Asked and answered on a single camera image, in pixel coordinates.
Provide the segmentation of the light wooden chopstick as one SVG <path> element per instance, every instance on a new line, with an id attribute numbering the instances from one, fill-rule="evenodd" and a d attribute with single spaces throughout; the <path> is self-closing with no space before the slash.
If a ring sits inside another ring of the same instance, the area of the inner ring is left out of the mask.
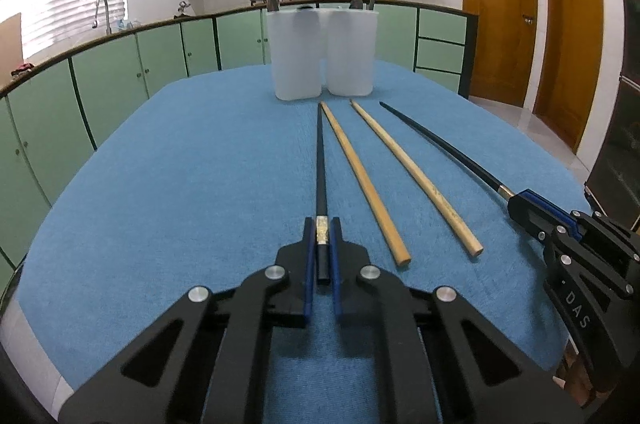
<path id="1" fill-rule="evenodd" d="M 358 113 L 358 115 L 366 122 L 366 124 L 381 139 L 386 147 L 398 159 L 398 162 L 404 166 L 412 179 L 422 189 L 426 196 L 431 200 L 439 214 L 446 220 L 452 232 L 458 237 L 465 247 L 466 251 L 472 258 L 480 256 L 484 251 L 484 246 L 480 243 L 471 229 L 456 212 L 446 197 L 440 193 L 434 183 L 427 178 L 422 169 L 413 162 L 413 159 L 407 152 L 390 136 L 390 134 L 369 114 L 366 110 L 354 100 L 349 101 L 350 106 Z"/>
<path id="2" fill-rule="evenodd" d="M 346 136 L 340 123 L 332 113 L 329 105 L 326 102 L 321 101 L 320 107 L 324 116 L 329 121 L 329 124 L 336 136 L 338 143 L 341 145 L 343 153 L 349 163 L 352 172 L 354 173 L 356 180 L 360 186 L 360 189 L 366 198 L 373 217 L 378 224 L 378 227 L 383 234 L 384 240 L 393 255 L 394 262 L 398 268 L 407 267 L 411 261 L 411 255 L 406 248 L 404 240 L 400 236 L 396 225 L 393 223 L 390 214 L 388 213 L 382 199 L 378 195 L 375 186 L 373 185 L 366 168 L 362 165 L 358 154 L 352 147 L 348 136 Z"/>

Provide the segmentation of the black chopstick with silver band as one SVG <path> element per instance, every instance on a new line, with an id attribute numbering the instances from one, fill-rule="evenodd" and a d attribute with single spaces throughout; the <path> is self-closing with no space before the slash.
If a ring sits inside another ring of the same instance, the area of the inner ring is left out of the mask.
<path id="1" fill-rule="evenodd" d="M 395 109 L 395 107 L 390 106 L 383 101 L 380 102 L 380 105 L 386 111 L 389 111 L 394 116 L 399 118 L 403 123 L 411 127 L 416 132 L 419 132 L 421 136 L 424 136 L 427 140 L 430 140 L 432 143 L 437 145 L 441 150 L 448 153 L 452 156 L 456 161 L 462 164 L 464 167 L 468 168 L 471 173 L 474 173 L 475 176 L 479 177 L 480 180 L 485 182 L 491 190 L 497 192 L 503 199 L 508 201 L 511 197 L 515 195 L 515 193 L 509 189 L 503 182 L 498 180 L 492 173 L 490 173 L 487 169 L 485 169 L 477 162 L 473 161 L 471 157 L 464 154 L 457 147 L 454 147 L 452 144 L 442 139 L 440 136 L 437 136 L 435 132 L 427 129 L 426 127 L 419 124 L 417 121 L 407 116 L 404 113 L 399 112 Z"/>

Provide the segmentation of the black chopstick with gold band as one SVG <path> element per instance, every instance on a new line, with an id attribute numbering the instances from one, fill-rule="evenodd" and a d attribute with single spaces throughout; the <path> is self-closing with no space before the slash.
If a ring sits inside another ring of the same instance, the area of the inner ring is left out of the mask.
<path id="1" fill-rule="evenodd" d="M 322 106 L 317 109 L 316 158 L 316 279 L 319 285 L 331 283 L 330 233 L 328 201 L 326 200 L 326 165 L 324 165 Z"/>

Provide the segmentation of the small steel spoon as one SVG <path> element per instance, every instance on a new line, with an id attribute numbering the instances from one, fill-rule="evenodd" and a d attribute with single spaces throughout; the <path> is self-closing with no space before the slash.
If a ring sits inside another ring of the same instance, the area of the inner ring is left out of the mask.
<path id="1" fill-rule="evenodd" d="M 352 0 L 349 3 L 349 9 L 351 9 L 351 10 L 362 10 L 363 9 L 363 1 L 362 0 Z"/>

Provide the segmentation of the green lower kitchen cabinets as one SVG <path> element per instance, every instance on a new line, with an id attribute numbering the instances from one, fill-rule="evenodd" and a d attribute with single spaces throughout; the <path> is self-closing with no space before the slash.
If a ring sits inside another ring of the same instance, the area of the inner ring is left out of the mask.
<path id="1" fill-rule="evenodd" d="M 468 96 L 476 15 L 380 4 L 376 56 Z M 60 54 L 1 89 L 1 283 L 77 171 L 174 81 L 270 61 L 267 12 L 242 9 L 121 32 Z"/>

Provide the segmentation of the dark glass cabinet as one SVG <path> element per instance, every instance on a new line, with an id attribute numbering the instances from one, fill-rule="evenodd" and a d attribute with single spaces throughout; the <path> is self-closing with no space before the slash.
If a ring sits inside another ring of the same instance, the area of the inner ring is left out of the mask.
<path id="1" fill-rule="evenodd" d="M 639 228 L 639 0 L 623 0 L 623 61 L 614 110 L 586 182 L 590 196 L 627 228 Z"/>

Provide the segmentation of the blue table mat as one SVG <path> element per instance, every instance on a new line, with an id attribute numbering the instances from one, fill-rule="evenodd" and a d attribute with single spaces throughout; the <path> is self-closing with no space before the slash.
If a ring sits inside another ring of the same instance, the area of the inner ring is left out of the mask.
<path id="1" fill-rule="evenodd" d="M 360 104 L 407 152 L 484 246 L 472 258 L 431 200 L 344 100 L 326 100 L 411 255 L 408 285 L 450 285 L 544 370 L 567 332 L 544 289 L 540 246 L 494 193 L 383 101 L 470 154 L 515 191 L 585 209 L 565 165 L 518 129 L 439 84 L 378 63 Z M 395 262 L 332 129 L 323 124 L 329 213 L 376 266 Z M 32 242 L 3 345 L 42 403 L 58 410 L 190 287 L 240 284 L 297 242 L 316 210 L 317 105 L 282 102 L 269 69 L 168 84 L 96 151 Z"/>

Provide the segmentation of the brown wooden door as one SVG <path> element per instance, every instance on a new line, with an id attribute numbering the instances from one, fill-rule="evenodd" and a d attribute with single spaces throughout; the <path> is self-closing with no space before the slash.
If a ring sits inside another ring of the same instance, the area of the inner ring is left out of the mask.
<path id="1" fill-rule="evenodd" d="M 548 0 L 534 114 L 573 152 L 582 141 L 596 94 L 603 27 L 604 0 Z"/>
<path id="2" fill-rule="evenodd" d="M 536 40 L 538 0 L 463 0 L 477 16 L 470 95 L 522 106 Z"/>

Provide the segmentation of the white double utensil holder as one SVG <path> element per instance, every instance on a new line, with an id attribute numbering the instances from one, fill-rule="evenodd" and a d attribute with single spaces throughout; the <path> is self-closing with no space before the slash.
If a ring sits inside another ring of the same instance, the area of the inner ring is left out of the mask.
<path id="1" fill-rule="evenodd" d="M 279 100 L 372 93 L 378 12 L 297 8 L 269 12 L 266 22 Z"/>

